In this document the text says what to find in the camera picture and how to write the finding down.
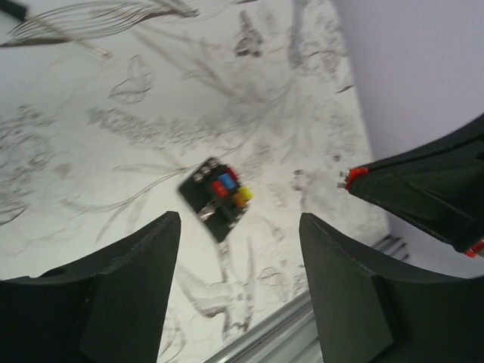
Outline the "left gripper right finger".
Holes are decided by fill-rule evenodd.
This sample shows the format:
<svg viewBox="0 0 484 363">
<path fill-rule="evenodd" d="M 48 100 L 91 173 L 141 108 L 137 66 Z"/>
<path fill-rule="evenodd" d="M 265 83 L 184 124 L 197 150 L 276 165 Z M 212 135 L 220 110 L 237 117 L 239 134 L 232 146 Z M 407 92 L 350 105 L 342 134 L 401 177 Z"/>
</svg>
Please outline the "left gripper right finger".
<svg viewBox="0 0 484 363">
<path fill-rule="evenodd" d="M 483 279 L 409 265 L 311 213 L 299 221 L 326 362 L 481 362 Z"/>
</svg>

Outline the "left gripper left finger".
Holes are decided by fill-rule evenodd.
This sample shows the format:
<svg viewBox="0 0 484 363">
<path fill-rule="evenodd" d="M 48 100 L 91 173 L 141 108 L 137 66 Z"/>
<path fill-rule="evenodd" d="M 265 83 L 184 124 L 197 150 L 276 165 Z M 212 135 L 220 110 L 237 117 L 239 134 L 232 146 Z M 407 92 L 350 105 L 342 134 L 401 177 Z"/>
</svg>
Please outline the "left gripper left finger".
<svg viewBox="0 0 484 363">
<path fill-rule="evenodd" d="M 3 362 L 155 362 L 181 219 L 138 231 L 37 278 L 1 283 Z"/>
</svg>

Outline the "red blade fuse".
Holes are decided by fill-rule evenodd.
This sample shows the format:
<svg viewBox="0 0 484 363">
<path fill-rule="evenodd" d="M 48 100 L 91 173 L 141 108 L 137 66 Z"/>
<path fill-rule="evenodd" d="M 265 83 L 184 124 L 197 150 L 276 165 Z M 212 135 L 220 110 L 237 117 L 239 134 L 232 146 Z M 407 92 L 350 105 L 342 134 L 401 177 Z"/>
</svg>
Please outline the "red blade fuse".
<svg viewBox="0 0 484 363">
<path fill-rule="evenodd" d="M 217 197 L 223 198 L 229 194 L 228 189 L 219 180 L 213 181 L 211 183 L 211 188 Z"/>
<path fill-rule="evenodd" d="M 364 166 L 355 167 L 348 171 L 340 172 L 340 180 L 337 182 L 337 187 L 349 190 L 352 183 L 360 176 L 369 173 L 369 168 Z"/>
</svg>

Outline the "black fuse box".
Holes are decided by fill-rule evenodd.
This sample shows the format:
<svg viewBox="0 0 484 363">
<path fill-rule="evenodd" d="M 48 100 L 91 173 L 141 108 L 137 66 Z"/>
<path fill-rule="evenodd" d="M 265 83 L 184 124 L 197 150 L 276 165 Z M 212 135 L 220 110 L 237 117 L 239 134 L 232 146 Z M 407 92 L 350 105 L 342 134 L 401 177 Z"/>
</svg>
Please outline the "black fuse box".
<svg viewBox="0 0 484 363">
<path fill-rule="evenodd" d="M 211 183 L 223 173 L 228 173 L 236 181 L 237 187 L 228 190 L 226 197 L 220 198 L 214 193 Z M 217 157 L 210 157 L 178 186 L 178 192 L 214 239 L 221 243 L 249 208 L 251 200 L 247 200 L 245 208 L 237 208 L 232 200 L 240 186 L 246 185 L 230 165 Z"/>
</svg>

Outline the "orange blade fuse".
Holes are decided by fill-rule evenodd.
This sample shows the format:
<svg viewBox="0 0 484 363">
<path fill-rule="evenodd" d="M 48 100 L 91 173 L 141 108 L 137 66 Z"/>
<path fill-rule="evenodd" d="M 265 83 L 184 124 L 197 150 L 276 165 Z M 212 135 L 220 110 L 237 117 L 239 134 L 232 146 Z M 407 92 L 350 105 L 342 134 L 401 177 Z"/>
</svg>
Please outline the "orange blade fuse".
<svg viewBox="0 0 484 363">
<path fill-rule="evenodd" d="M 239 193 L 234 194 L 232 200 L 237 208 L 245 208 L 247 206 L 247 201 Z"/>
</svg>

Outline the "yellow blade fuse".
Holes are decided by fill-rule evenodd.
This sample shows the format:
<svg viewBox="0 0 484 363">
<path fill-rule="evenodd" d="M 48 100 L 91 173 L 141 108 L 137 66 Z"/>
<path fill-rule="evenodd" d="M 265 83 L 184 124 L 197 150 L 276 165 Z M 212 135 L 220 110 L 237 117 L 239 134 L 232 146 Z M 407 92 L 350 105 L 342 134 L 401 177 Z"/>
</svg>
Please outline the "yellow blade fuse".
<svg viewBox="0 0 484 363">
<path fill-rule="evenodd" d="M 247 186 L 240 186 L 238 193 L 244 200 L 251 200 L 253 198 L 253 193 Z"/>
</svg>

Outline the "blue blade fuse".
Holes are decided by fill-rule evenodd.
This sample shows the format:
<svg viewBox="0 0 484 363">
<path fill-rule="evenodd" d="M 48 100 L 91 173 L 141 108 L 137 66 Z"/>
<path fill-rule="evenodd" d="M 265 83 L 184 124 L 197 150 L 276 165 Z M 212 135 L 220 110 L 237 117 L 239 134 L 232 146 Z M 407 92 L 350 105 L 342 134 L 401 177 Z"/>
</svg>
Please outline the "blue blade fuse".
<svg viewBox="0 0 484 363">
<path fill-rule="evenodd" d="M 235 189 L 237 187 L 236 181 L 228 173 L 221 174 L 218 177 L 218 180 L 228 190 Z"/>
</svg>

